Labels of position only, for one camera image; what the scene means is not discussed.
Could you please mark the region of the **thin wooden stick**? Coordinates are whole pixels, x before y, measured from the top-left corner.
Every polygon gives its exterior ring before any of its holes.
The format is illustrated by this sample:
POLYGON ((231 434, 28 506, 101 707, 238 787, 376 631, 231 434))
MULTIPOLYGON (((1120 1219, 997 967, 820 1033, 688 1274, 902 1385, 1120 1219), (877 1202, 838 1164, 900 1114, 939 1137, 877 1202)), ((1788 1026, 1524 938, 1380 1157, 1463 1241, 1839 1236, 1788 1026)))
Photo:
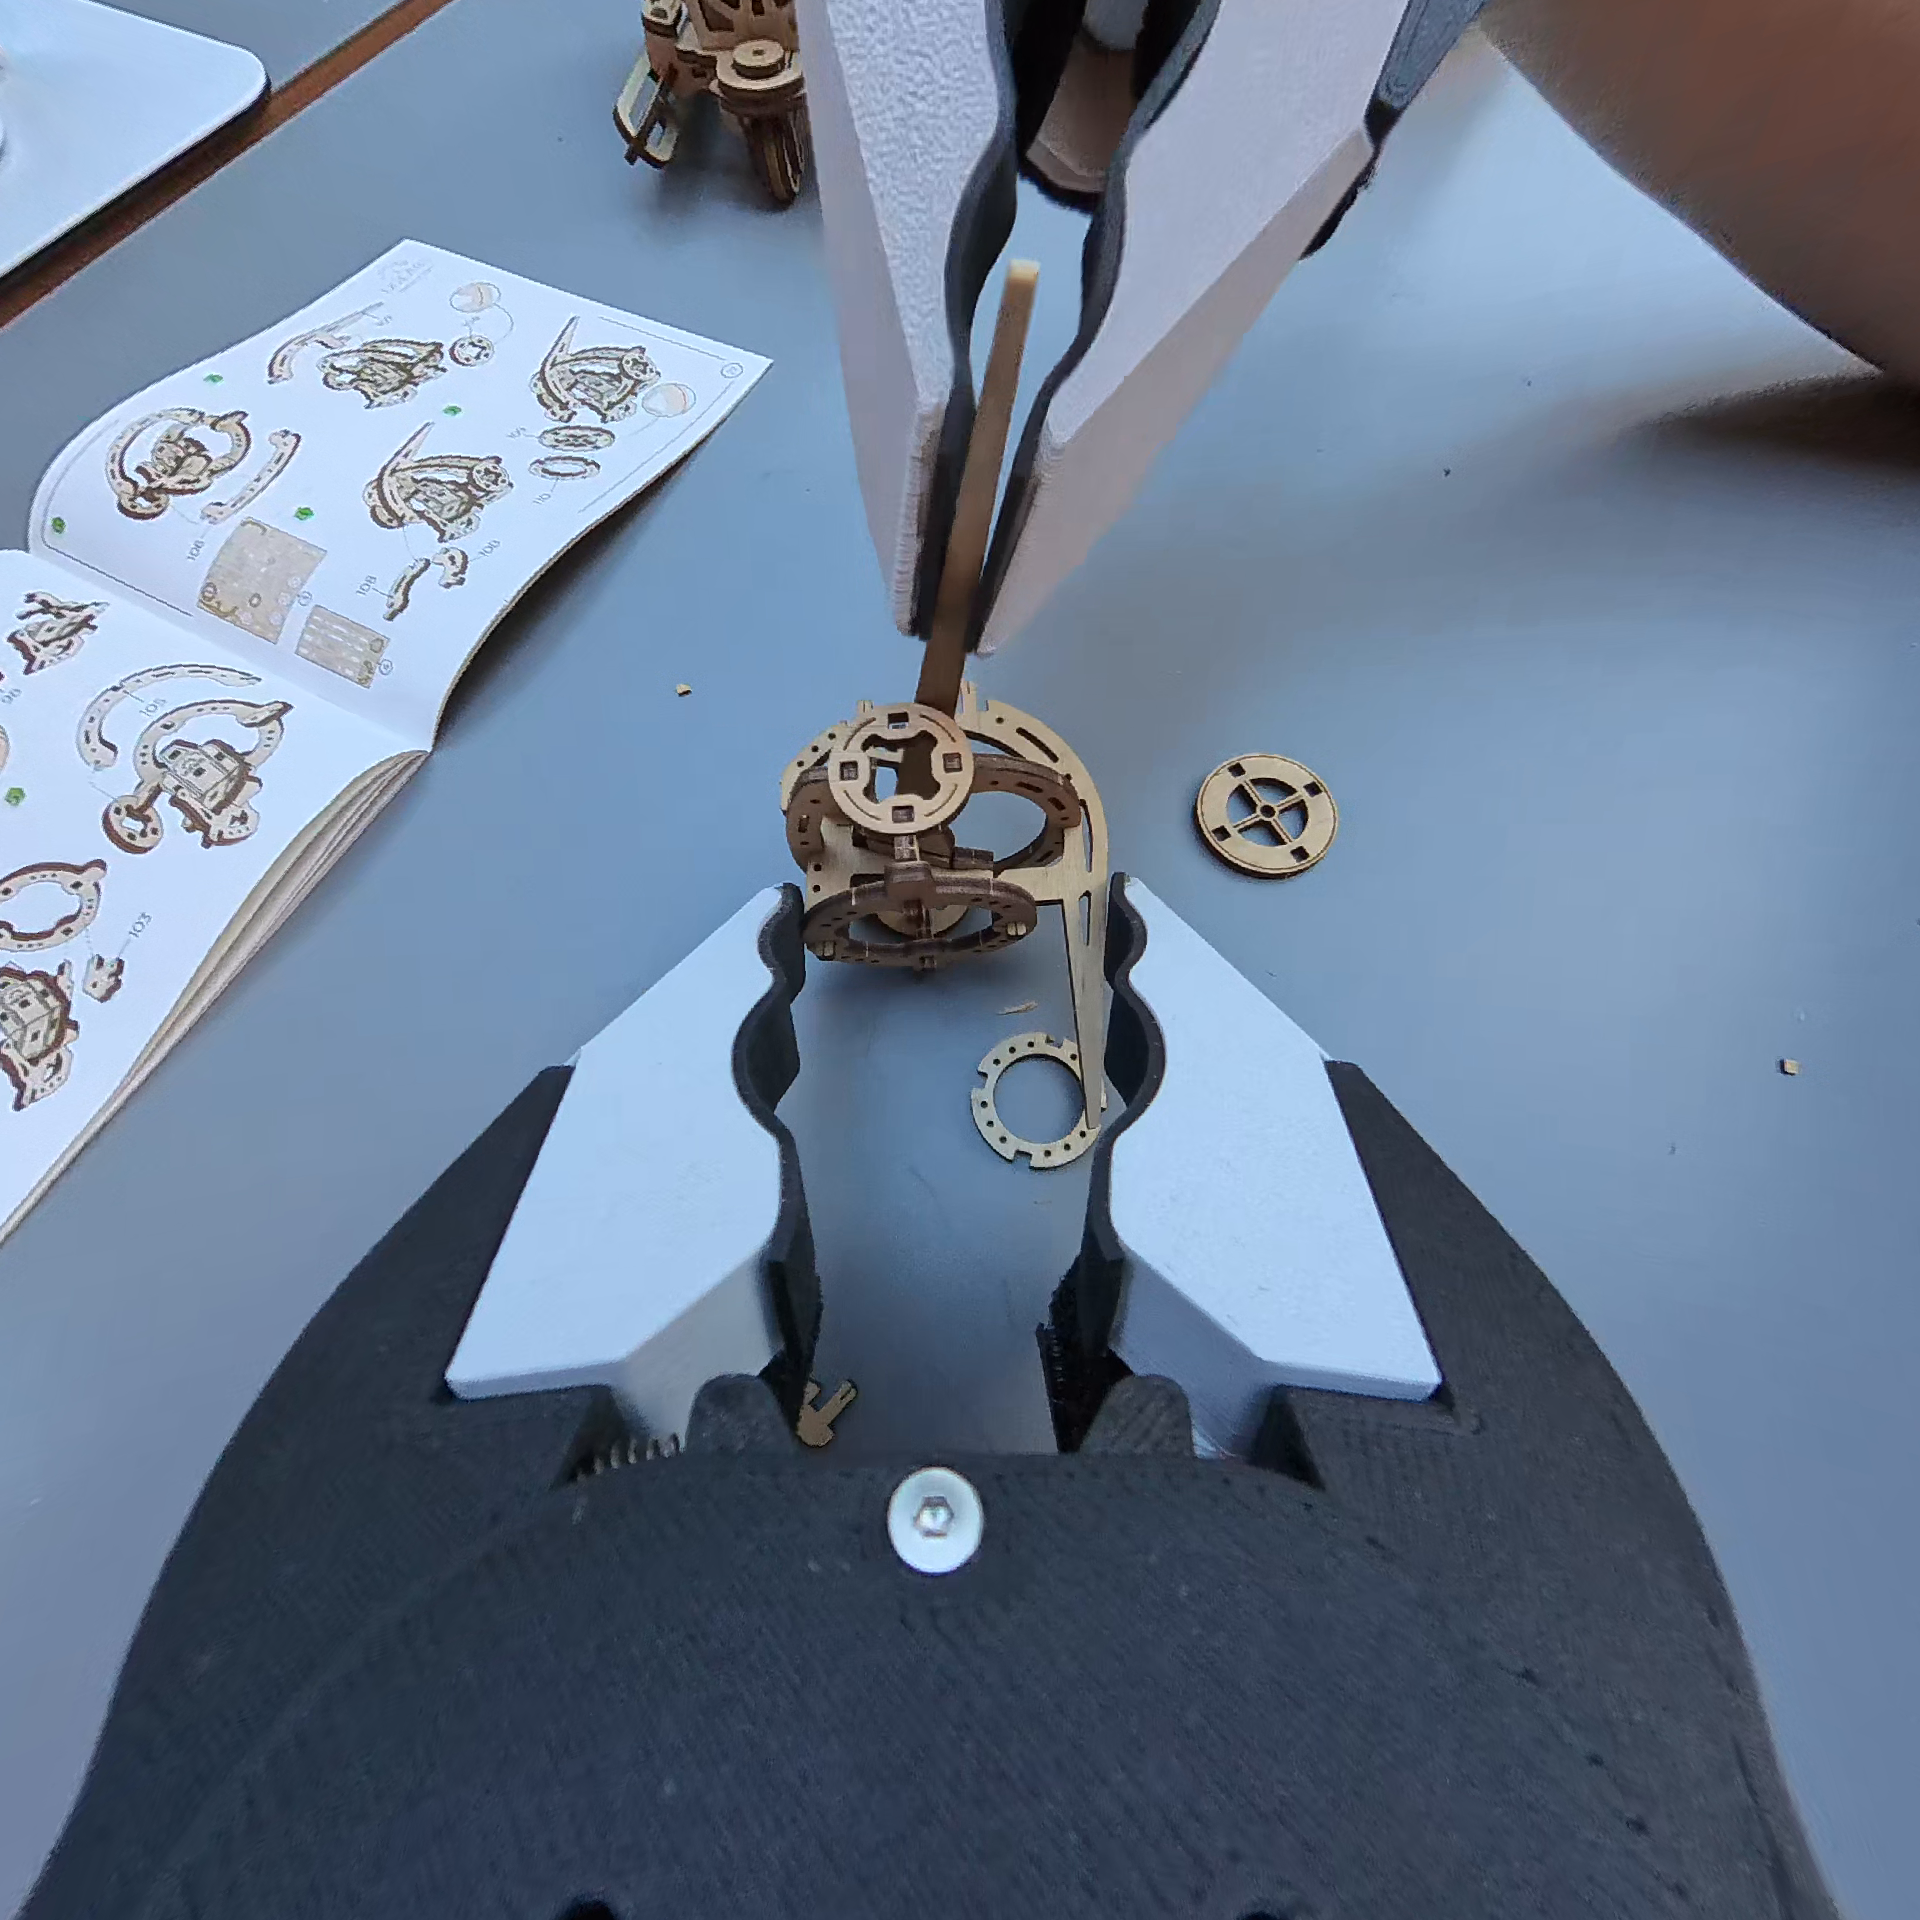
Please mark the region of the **thin wooden stick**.
POLYGON ((990 548, 1000 465, 1015 415, 1038 283, 1041 268, 1036 263, 1010 260, 987 370, 979 387, 967 462, 916 686, 916 703, 944 715, 956 712, 967 672, 971 623, 990 548))

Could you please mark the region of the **light grey rounded plate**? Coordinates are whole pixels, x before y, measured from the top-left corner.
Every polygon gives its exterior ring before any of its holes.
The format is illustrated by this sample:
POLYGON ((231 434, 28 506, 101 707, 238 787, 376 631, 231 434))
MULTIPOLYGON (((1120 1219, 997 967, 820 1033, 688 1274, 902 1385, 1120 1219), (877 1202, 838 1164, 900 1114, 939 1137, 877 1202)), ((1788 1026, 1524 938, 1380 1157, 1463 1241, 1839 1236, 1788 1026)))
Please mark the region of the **light grey rounded plate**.
POLYGON ((2 7, 10 275, 267 92, 249 50, 90 2, 2 7))

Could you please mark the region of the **wooden legged model assembly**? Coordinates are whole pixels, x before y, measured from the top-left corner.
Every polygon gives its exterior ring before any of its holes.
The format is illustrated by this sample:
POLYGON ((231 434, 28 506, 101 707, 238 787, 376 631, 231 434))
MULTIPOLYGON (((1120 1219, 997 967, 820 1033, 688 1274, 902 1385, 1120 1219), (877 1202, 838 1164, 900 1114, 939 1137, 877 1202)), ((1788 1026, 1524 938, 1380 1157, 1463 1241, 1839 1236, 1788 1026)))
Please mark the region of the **wooden legged model assembly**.
POLYGON ((688 103, 713 99, 740 131, 776 205, 804 184, 809 114, 792 2, 642 2, 642 50, 613 109, 627 163, 670 166, 688 103))

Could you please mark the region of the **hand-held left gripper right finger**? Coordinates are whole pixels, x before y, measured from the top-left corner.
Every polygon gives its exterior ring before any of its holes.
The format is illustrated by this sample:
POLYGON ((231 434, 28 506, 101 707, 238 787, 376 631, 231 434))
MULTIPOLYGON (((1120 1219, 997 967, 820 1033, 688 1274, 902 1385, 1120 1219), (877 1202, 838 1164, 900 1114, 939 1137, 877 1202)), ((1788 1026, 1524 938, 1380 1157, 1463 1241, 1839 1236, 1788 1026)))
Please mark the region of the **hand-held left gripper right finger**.
POLYGON ((1427 1403, 1443 1375, 1329 1060, 1151 888, 1114 876, 1086 1228, 1038 1332, 1059 1448, 1123 1375, 1250 1458, 1279 1386, 1427 1403))

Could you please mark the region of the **model instruction booklet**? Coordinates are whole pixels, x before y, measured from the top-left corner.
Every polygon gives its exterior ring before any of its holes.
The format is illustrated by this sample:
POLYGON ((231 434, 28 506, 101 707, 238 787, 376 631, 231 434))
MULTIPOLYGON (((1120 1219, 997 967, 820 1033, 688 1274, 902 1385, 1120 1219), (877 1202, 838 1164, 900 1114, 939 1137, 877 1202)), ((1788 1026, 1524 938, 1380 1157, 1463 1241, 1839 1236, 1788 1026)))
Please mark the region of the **model instruction booklet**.
POLYGON ((406 241, 52 462, 2 554, 5 1232, 766 370, 406 241))

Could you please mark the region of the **wooden spoked wheel disc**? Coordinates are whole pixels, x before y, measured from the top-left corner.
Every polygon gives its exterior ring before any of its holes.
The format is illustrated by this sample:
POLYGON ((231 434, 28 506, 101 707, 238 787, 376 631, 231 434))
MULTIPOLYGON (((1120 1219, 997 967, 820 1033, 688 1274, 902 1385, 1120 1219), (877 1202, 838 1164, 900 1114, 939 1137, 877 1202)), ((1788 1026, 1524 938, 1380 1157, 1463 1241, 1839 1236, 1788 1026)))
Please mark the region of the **wooden spoked wheel disc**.
POLYGON ((1338 833, 1338 808, 1322 778, 1272 753, 1218 764, 1197 793, 1195 818, 1218 860, 1262 881, 1305 874, 1338 833))

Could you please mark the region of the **person's right forearm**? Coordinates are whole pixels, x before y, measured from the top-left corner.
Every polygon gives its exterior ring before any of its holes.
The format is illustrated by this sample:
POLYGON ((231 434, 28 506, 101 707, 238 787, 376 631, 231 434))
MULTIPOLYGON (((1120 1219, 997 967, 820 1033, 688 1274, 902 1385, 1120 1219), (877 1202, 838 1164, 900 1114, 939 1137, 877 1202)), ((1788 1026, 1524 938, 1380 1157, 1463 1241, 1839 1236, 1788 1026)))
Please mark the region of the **person's right forearm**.
POLYGON ((1917 385, 1915 2, 1501 2, 1480 27, 1751 283, 1917 385))

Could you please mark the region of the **round wooden model assembly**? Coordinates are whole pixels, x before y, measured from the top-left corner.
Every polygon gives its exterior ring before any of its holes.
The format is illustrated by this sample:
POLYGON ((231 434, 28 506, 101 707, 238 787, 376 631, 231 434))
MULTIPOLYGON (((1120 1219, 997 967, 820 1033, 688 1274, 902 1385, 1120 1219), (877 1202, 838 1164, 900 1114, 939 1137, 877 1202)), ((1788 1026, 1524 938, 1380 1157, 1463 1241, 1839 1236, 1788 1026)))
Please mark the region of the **round wooden model assembly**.
POLYGON ((1065 916, 1084 1082, 1083 1139, 1104 1103, 1104 953, 1110 842, 1092 775, 1062 733, 962 685, 959 712, 863 703, 820 733, 781 783, 804 876, 804 947, 819 958, 933 972, 1024 940, 1045 905, 1065 916), (968 805, 1010 799, 1035 838, 997 855, 959 840, 968 805))

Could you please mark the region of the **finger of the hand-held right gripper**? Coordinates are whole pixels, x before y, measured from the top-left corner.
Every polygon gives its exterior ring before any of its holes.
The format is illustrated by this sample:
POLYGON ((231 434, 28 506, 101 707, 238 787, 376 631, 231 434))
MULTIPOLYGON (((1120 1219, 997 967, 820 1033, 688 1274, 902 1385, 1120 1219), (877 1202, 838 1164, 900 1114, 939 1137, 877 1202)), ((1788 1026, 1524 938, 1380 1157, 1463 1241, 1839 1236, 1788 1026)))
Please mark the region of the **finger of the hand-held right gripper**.
POLYGON ((977 387, 975 312, 1015 218, 1029 5, 802 2, 846 404, 881 572, 931 637, 977 387))
POLYGON ((1399 2, 1226 2, 1124 135, 1083 324, 1022 428, 975 613, 1012 643, 1130 506, 1374 154, 1399 2))

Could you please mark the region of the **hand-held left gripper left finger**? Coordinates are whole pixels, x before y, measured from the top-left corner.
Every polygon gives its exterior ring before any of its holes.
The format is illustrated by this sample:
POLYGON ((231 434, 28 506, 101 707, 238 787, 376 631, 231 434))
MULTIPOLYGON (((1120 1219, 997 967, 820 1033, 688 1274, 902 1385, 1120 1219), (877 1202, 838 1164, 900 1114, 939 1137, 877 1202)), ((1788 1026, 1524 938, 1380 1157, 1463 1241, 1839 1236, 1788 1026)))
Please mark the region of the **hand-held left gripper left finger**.
POLYGON ((802 897, 766 887, 577 1057, 445 1383, 600 1385, 651 1436, 774 1371, 798 1414, 820 1280, 796 1140, 802 897))

